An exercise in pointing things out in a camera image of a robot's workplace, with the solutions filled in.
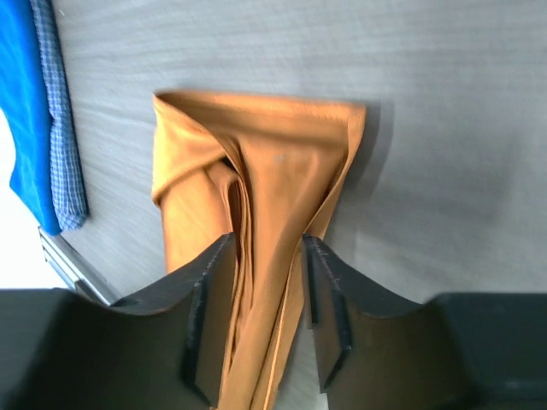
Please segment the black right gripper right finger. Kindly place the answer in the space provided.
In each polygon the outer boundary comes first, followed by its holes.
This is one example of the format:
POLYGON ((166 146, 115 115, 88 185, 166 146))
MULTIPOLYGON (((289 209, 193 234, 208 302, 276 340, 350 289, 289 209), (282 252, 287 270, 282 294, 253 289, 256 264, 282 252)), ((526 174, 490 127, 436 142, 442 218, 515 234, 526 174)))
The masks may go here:
POLYGON ((306 235, 303 288, 332 409, 543 409, 546 297, 443 293, 412 302, 306 235))

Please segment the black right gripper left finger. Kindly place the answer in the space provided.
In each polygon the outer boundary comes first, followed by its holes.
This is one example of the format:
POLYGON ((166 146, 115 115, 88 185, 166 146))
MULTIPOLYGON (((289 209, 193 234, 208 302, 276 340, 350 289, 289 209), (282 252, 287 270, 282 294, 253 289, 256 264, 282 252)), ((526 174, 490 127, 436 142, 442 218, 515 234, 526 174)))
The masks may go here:
POLYGON ((236 240, 112 305, 1 293, 4 409, 210 409, 221 395, 236 240))

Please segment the orange satin napkin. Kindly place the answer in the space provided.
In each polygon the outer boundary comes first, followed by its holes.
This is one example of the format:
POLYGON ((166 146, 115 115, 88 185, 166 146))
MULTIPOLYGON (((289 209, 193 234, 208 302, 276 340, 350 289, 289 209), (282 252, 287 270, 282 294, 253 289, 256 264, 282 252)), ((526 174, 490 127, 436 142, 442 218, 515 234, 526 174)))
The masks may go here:
POLYGON ((151 196, 168 270, 232 233, 220 409, 274 406, 304 304, 301 239, 324 237, 364 133, 361 103, 219 91, 154 97, 151 196))

